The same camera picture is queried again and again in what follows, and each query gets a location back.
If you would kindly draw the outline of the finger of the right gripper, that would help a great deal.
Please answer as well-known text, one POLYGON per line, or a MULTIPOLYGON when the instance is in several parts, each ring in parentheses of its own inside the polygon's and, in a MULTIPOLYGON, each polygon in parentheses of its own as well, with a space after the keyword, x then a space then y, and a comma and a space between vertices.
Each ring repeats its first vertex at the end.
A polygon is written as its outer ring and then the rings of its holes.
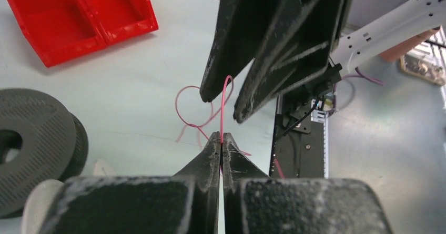
POLYGON ((272 19, 278 0, 220 0, 214 41, 201 82, 204 102, 214 100, 227 76, 236 77, 247 66, 272 19))
POLYGON ((351 1, 278 0, 234 106, 238 123, 327 70, 351 1))

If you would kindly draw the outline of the white translucent spool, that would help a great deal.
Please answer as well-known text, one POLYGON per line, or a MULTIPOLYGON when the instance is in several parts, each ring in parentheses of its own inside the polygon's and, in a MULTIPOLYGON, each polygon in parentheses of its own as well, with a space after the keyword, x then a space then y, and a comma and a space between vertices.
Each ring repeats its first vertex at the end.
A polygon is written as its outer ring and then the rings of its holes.
POLYGON ((59 180, 45 180, 31 191, 24 206, 21 233, 55 233, 57 218, 46 221, 46 216, 64 184, 59 180))

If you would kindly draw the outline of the dark grey spool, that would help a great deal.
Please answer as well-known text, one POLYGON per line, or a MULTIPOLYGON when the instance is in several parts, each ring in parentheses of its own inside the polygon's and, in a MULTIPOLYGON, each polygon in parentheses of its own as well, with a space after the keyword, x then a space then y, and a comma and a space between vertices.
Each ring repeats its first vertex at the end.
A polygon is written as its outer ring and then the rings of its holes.
POLYGON ((88 149, 83 124, 56 98, 1 89, 1 218, 20 216, 40 182, 80 175, 88 149))

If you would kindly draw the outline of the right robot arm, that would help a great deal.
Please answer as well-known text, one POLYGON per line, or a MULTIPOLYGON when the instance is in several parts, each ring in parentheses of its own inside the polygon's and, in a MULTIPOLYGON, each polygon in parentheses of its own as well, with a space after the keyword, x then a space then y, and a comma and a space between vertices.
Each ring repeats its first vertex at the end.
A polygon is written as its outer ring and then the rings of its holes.
POLYGON ((234 106, 238 123, 286 93, 300 106, 365 60, 445 21, 445 0, 408 0, 342 36, 350 7, 351 0, 220 0, 201 99, 213 101, 226 78, 250 64, 234 106))

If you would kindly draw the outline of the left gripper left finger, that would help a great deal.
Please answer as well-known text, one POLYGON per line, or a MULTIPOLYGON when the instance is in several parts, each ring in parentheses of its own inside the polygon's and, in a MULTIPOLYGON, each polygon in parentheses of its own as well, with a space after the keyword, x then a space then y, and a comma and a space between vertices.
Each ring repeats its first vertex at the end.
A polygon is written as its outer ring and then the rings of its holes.
POLYGON ((217 233, 219 132, 173 176, 72 178, 40 233, 217 233))

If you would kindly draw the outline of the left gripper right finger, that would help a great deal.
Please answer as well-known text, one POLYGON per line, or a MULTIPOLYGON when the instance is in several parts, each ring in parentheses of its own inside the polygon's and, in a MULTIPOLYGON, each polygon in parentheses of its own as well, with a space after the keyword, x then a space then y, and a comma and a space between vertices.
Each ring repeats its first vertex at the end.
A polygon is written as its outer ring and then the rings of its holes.
POLYGON ((363 181, 271 178, 222 136, 226 233, 392 233, 363 181))

